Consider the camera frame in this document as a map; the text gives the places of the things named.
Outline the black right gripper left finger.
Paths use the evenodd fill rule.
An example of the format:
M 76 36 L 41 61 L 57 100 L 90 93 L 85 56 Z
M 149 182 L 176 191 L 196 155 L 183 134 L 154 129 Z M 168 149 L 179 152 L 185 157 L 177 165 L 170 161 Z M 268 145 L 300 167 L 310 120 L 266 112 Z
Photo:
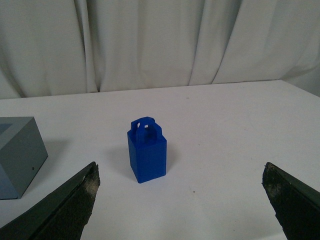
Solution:
M 91 162 L 28 211 L 0 229 L 2 240 L 79 240 L 98 188 L 99 167 Z

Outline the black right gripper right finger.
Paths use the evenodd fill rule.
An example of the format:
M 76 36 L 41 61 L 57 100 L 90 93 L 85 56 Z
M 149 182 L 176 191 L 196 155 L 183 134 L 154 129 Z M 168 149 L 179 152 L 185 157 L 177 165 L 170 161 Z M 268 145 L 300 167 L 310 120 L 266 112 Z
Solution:
M 320 238 L 320 193 L 267 162 L 262 186 L 288 240 Z

